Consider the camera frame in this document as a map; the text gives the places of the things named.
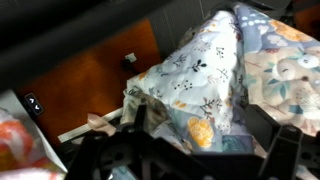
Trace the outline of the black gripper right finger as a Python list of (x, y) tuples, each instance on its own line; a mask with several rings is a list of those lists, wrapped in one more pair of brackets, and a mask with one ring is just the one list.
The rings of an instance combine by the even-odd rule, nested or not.
[(296, 180), (298, 166), (320, 178), (320, 138), (301, 129), (280, 124), (258, 105), (240, 111), (246, 128), (267, 152), (260, 167), (260, 180)]

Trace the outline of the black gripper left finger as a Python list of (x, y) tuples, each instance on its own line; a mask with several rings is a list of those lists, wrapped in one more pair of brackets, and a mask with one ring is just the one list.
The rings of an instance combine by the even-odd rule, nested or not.
[(140, 180), (184, 180), (186, 174), (161, 149), (180, 152), (143, 130), (146, 110), (146, 105), (140, 105), (134, 123), (113, 136), (102, 132), (85, 135), (65, 180), (108, 180), (114, 169), (123, 166)]

